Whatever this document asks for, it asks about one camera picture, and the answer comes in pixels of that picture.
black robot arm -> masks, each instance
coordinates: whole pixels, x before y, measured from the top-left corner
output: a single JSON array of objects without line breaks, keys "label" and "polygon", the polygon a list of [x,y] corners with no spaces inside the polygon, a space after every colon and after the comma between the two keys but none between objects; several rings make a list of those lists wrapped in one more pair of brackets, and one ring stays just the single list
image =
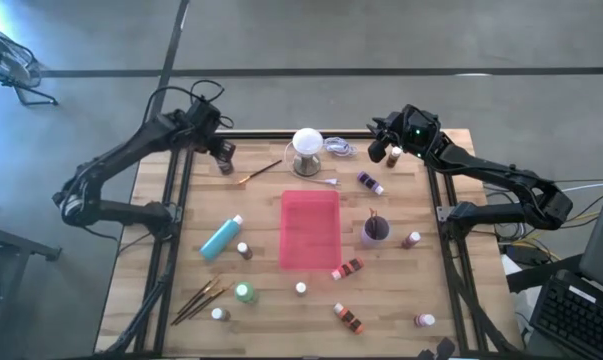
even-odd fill
[{"label": "black robot arm", "polygon": [[515,165],[505,166],[470,155],[441,131],[438,117],[406,105],[386,118],[368,125],[376,140],[368,148],[370,159],[379,162],[392,144],[422,158],[435,171],[466,175],[512,191],[517,204],[477,206],[461,202],[447,214],[450,235],[465,237],[474,225],[526,222],[537,229],[556,230],[566,221],[572,201],[550,180]]},{"label": "black robot arm", "polygon": [[230,162],[235,146],[214,135],[221,113],[209,101],[197,98],[187,112],[176,110],[145,122],[125,143],[79,167],[63,189],[54,194],[63,221],[85,227],[99,220],[123,225],[140,223],[159,238],[173,235],[175,212],[167,204],[131,205],[101,199],[103,184],[153,152],[192,146],[218,161]]}]

black keyboard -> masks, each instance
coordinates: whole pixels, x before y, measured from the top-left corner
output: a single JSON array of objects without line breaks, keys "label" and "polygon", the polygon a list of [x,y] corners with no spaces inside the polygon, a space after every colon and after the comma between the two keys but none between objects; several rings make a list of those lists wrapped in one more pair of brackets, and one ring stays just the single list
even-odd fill
[{"label": "black keyboard", "polygon": [[603,292],[565,270],[541,289],[530,325],[588,359],[603,359]]}]

red plastic tray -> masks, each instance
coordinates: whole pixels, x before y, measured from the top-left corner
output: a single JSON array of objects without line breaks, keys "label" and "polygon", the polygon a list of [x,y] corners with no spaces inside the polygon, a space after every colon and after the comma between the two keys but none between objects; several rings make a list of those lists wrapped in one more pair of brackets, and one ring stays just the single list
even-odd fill
[{"label": "red plastic tray", "polygon": [[284,191],[279,266],[334,270],[341,265],[341,220],[336,191]]}]

concrete floor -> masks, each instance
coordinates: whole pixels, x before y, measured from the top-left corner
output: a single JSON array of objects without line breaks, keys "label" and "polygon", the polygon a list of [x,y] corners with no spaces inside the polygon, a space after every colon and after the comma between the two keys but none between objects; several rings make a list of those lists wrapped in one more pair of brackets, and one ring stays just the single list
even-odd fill
[{"label": "concrete floor", "polygon": [[[0,29],[52,70],[161,69],[178,0],[0,1]],[[603,66],[603,0],[192,2],[175,68]],[[413,103],[470,128],[480,156],[554,179],[603,178],[603,75],[218,79],[240,129],[362,128]],[[193,79],[172,79],[189,85]],[[50,197],[139,125],[156,78],[44,79],[58,108],[0,87],[0,228],[62,246],[33,257],[0,359],[92,351],[117,245],[64,225]],[[164,110],[185,108],[168,94]],[[104,188],[128,201],[135,169]],[[602,189],[571,193],[581,209]],[[99,224],[119,236],[121,227]],[[590,227],[541,239],[561,256]]]}]

paint bottle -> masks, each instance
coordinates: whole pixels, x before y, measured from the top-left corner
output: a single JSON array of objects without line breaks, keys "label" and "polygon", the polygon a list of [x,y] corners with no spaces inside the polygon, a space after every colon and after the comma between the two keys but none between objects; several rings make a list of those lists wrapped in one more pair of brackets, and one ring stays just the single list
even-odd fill
[{"label": "paint bottle", "polygon": [[294,286],[294,291],[297,293],[297,296],[302,297],[308,293],[308,287],[305,285],[305,283],[297,283]]},{"label": "paint bottle", "polygon": [[420,314],[414,318],[414,324],[417,327],[426,327],[434,325],[434,316],[430,314]]},{"label": "paint bottle", "polygon": [[250,249],[250,247],[248,246],[248,244],[246,243],[239,243],[237,244],[237,251],[239,252],[239,254],[241,254],[241,256],[245,259],[245,260],[250,260],[252,259],[252,249]]},{"label": "paint bottle", "polygon": [[400,147],[393,147],[390,156],[388,156],[388,161],[385,162],[385,166],[393,168],[394,165],[397,164],[397,160],[399,160],[399,156],[401,156],[402,152]]},{"label": "paint bottle", "polygon": [[383,193],[383,187],[365,171],[361,171],[359,175],[357,175],[357,180],[359,180],[359,182],[365,185],[365,187],[368,189],[377,193],[377,195],[381,195]]},{"label": "paint bottle", "polygon": [[201,247],[199,252],[206,260],[214,260],[230,240],[234,238],[241,230],[243,218],[239,215],[229,219],[212,235],[212,237]]},{"label": "paint bottle", "polygon": [[419,241],[421,241],[421,234],[418,232],[413,232],[407,238],[403,239],[401,242],[401,247],[404,249],[409,249],[416,245]]},{"label": "paint bottle", "polygon": [[341,278],[349,276],[350,274],[354,273],[355,271],[361,270],[362,267],[363,267],[363,260],[361,260],[361,258],[354,258],[354,259],[348,261],[347,263],[339,266],[336,270],[334,270],[332,272],[332,278],[334,280],[339,280]]},{"label": "paint bottle", "polygon": [[247,282],[240,282],[237,284],[237,287],[234,288],[234,296],[237,300],[246,304],[257,302],[257,292],[254,290],[254,287]]},{"label": "paint bottle", "polygon": [[218,320],[218,321],[230,320],[230,312],[226,309],[215,308],[214,310],[212,310],[210,315],[212,316],[212,318],[214,320]]},{"label": "paint bottle", "polygon": [[355,334],[359,335],[363,332],[363,324],[357,319],[350,310],[346,309],[341,303],[334,305],[334,313],[337,314],[339,319],[343,321],[348,329],[352,330]]},{"label": "paint bottle", "polygon": [[234,166],[230,161],[223,161],[216,159],[217,166],[219,167],[219,171],[221,171],[221,175],[230,175],[234,172]]}]

